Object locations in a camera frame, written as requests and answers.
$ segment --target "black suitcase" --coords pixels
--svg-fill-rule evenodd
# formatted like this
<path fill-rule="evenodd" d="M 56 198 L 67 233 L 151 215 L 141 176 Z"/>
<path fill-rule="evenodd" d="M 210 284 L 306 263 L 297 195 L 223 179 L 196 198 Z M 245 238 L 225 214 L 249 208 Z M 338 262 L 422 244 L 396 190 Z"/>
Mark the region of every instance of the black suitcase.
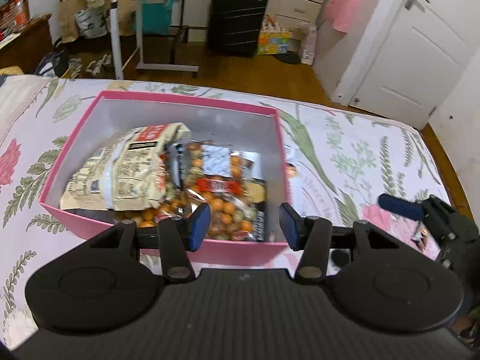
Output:
<path fill-rule="evenodd" d="M 268 0 L 212 0 L 207 45 L 227 55 L 254 56 Z"/>

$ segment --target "teal bag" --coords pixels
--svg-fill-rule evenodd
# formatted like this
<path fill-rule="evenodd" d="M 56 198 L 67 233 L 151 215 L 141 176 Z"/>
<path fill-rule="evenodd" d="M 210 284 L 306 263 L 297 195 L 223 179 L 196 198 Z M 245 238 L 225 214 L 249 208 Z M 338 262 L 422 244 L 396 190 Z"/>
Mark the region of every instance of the teal bag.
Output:
<path fill-rule="evenodd" d="M 145 35 L 168 35 L 172 23 L 172 5 L 174 0 L 165 3 L 146 3 L 142 1 L 143 33 Z"/>

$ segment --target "wooden dresser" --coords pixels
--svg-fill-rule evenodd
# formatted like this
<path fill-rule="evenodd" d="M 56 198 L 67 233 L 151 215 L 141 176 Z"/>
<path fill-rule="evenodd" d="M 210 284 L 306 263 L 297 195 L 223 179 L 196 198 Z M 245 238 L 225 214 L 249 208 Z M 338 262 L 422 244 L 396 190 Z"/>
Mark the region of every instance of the wooden dresser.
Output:
<path fill-rule="evenodd" d="M 32 19 L 18 38 L 0 49 L 0 68 L 19 66 L 23 73 L 33 73 L 42 58 L 53 51 L 50 17 Z"/>

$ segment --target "white table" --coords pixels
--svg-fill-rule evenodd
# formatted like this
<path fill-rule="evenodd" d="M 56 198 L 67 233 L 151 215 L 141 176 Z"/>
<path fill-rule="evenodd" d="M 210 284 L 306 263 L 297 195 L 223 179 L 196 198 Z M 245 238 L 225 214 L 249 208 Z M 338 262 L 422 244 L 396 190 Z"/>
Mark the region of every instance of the white table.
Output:
<path fill-rule="evenodd" d="M 191 71 L 196 76 L 198 72 L 198 66 L 191 66 L 185 64 L 150 64 L 143 61 L 143 33 L 142 33 L 142 0 L 137 1 L 137 12 L 136 12 L 136 41 L 137 47 L 127 61 L 122 64 L 122 51 L 120 49 L 120 34 L 119 34 L 119 19 L 118 19 L 118 0 L 112 0 L 112 5 L 110 9 L 110 34 L 112 39 L 112 53 L 113 53 L 113 63 L 115 66 L 115 76 L 117 80 L 123 80 L 123 70 L 129 64 L 134 55 L 139 52 L 140 62 L 137 65 L 137 69 L 150 69 L 157 71 Z M 183 26 L 183 9 L 185 5 L 185 0 L 181 2 L 181 13 L 180 13 L 180 28 L 178 36 L 181 36 L 182 33 L 188 30 L 188 27 Z"/>

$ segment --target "door hinge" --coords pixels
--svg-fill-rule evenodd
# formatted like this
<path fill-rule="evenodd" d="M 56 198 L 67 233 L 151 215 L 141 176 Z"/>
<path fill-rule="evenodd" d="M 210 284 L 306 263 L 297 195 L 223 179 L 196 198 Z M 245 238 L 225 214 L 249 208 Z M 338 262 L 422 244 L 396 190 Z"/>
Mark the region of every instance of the door hinge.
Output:
<path fill-rule="evenodd" d="M 431 109 L 430 113 L 428 114 L 428 117 L 431 117 L 431 114 L 433 114 L 436 109 L 437 109 L 437 106 L 435 105 L 435 107 L 433 107 L 433 108 Z"/>

